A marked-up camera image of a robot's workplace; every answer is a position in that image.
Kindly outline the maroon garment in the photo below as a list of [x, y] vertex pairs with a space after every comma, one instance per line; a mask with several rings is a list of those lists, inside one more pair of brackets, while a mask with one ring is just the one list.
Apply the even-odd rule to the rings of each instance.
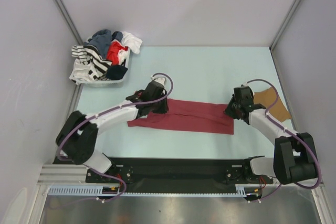
[[151, 112], [146, 118], [128, 122], [129, 127], [158, 130], [234, 134], [234, 120], [224, 113], [227, 105], [168, 99], [169, 110]]

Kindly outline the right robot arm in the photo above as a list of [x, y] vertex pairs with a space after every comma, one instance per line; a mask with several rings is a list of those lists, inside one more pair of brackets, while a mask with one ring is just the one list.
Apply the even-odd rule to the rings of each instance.
[[287, 129], [261, 104], [254, 102], [248, 85], [234, 88], [232, 98], [224, 113], [232, 119], [243, 120], [257, 129], [274, 146], [274, 156], [249, 159], [242, 169], [243, 179], [254, 183], [261, 175], [277, 179], [282, 185], [296, 184], [305, 189], [315, 189], [322, 181], [313, 137]]

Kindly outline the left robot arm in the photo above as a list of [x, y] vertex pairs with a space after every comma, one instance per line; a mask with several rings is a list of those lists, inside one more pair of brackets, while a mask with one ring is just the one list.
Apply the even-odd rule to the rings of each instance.
[[103, 181], [112, 181], [117, 173], [116, 164], [96, 150], [97, 137], [114, 126], [146, 117], [151, 112], [166, 113], [167, 96], [171, 91], [166, 90], [165, 83], [166, 77], [153, 75], [145, 89], [112, 108], [94, 114], [72, 112], [56, 138], [58, 159], [84, 165]]

